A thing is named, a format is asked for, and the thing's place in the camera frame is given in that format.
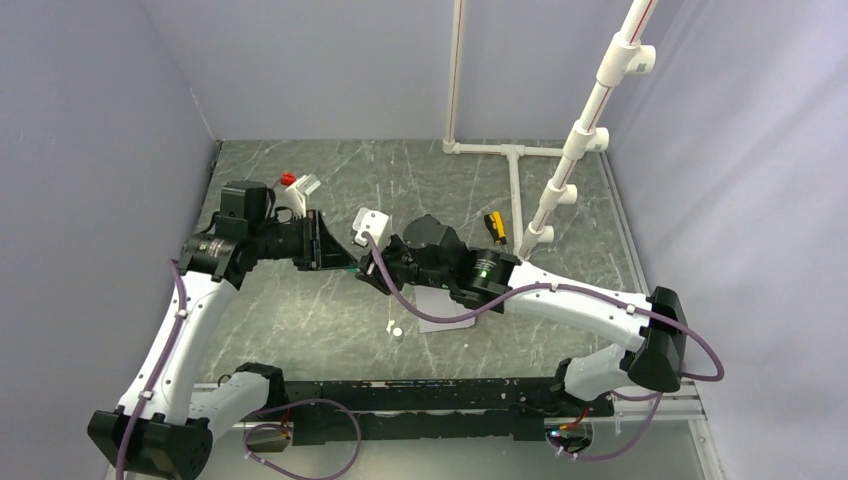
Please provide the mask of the grey envelope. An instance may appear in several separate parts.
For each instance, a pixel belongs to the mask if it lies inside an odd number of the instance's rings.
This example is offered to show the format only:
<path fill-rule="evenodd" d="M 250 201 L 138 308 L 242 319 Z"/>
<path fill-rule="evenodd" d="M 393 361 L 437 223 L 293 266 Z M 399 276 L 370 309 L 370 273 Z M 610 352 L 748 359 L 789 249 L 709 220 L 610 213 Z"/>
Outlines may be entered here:
<path fill-rule="evenodd" d="M 448 290 L 435 289 L 425 286 L 415 286 L 413 288 L 416 308 L 430 316 L 448 318 L 457 317 L 468 313 L 469 309 L 453 301 L 449 296 Z M 422 318 L 418 318 L 419 332 L 422 334 L 460 330 L 471 328 L 476 324 L 476 318 L 472 317 L 462 322 L 456 323 L 434 323 Z"/>

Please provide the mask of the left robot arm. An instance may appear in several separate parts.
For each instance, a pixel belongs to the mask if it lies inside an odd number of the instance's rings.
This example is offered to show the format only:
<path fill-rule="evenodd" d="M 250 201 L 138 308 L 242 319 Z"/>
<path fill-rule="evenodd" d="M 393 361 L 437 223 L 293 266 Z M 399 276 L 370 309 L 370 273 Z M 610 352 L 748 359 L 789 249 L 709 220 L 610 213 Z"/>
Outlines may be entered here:
<path fill-rule="evenodd" d="M 284 373 L 270 365 L 246 363 L 210 394 L 194 394 L 214 330 L 260 262 L 289 260 L 299 271 L 357 263 L 320 211 L 292 211 L 282 221 L 276 200 L 273 187 L 262 182 L 227 183 L 210 224 L 170 262 L 172 298 L 140 370 L 117 405 L 95 411 L 87 427 L 115 478 L 195 479 L 232 425 L 253 414 L 272 420 L 285 411 Z"/>

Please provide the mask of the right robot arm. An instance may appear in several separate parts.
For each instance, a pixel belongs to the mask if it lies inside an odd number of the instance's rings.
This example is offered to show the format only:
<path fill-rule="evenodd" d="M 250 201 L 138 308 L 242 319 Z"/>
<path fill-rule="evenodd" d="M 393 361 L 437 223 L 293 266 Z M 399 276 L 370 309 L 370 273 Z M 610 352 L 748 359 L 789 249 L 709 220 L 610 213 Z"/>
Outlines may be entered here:
<path fill-rule="evenodd" d="M 355 244 L 369 250 L 358 279 L 422 320 L 446 325 L 484 312 L 529 314 L 608 340 L 609 347 L 559 367 L 550 392 L 564 415 L 620 387 L 673 393 L 681 386 L 685 318 L 672 290 L 645 295 L 567 279 L 500 250 L 470 248 L 431 215 L 397 235 L 390 216 L 363 208 L 352 230 Z"/>

